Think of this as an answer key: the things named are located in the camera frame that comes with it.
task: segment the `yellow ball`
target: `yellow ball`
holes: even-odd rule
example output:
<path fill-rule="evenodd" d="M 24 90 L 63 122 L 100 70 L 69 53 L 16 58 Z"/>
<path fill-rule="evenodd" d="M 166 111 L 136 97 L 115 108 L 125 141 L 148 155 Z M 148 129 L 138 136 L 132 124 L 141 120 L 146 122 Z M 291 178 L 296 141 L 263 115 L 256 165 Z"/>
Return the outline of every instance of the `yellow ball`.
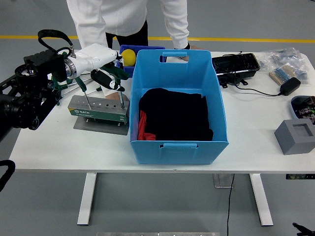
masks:
<path fill-rule="evenodd" d="M 124 66 L 134 66 L 136 64 L 136 53 L 132 49 L 126 49 L 122 52 Z"/>

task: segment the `white jacket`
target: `white jacket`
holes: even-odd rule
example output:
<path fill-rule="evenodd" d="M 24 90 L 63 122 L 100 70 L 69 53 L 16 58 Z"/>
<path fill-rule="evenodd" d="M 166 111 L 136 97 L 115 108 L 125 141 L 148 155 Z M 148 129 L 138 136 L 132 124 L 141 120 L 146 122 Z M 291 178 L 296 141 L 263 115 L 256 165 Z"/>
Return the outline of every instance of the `white jacket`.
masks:
<path fill-rule="evenodd" d="M 188 44 L 187 0 L 160 0 L 165 26 L 174 48 Z M 107 45 L 106 35 L 128 36 L 142 28 L 148 0 L 67 0 L 81 47 Z"/>

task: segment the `black cloth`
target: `black cloth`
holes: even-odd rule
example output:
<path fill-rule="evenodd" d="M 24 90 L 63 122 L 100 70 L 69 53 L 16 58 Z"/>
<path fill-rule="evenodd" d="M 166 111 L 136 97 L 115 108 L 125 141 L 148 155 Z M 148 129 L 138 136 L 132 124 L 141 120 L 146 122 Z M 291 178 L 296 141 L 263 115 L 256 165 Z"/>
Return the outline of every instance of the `black cloth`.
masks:
<path fill-rule="evenodd" d="M 145 132 L 156 140 L 212 140 L 205 96 L 153 88 L 140 99 L 139 110 L 147 115 Z"/>
<path fill-rule="evenodd" d="M 117 37 L 118 43 L 122 45 L 148 46 L 148 23 L 145 21 L 141 30 L 129 36 L 120 36 L 112 33 L 106 33 L 107 45 L 113 48 L 113 38 Z"/>

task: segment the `bin handle cutout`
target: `bin handle cutout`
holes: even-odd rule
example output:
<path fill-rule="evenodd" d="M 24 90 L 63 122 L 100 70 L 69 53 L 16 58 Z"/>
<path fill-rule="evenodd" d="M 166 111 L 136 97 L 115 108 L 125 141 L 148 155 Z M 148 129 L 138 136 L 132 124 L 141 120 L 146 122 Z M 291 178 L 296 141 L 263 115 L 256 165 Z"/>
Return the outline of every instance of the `bin handle cutout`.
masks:
<path fill-rule="evenodd" d="M 159 146 L 159 148 L 198 148 L 198 147 L 199 145 L 197 144 L 171 144 L 171 143 L 166 143 Z"/>
<path fill-rule="evenodd" d="M 187 60 L 181 58 L 187 57 L 187 52 L 164 52 L 162 56 L 159 57 L 159 62 L 162 63 L 188 63 Z"/>

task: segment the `black pants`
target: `black pants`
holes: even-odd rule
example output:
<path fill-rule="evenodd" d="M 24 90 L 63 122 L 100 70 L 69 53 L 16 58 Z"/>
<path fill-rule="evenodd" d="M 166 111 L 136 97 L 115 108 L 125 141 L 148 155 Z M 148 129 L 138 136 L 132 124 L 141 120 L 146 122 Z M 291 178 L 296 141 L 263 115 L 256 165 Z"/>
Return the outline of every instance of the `black pants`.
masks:
<path fill-rule="evenodd" d="M 117 37 L 119 45 L 137 45 L 148 46 L 148 23 L 145 21 L 141 30 L 129 36 L 119 36 L 111 33 L 106 33 L 107 44 L 109 48 L 113 48 L 113 38 Z"/>

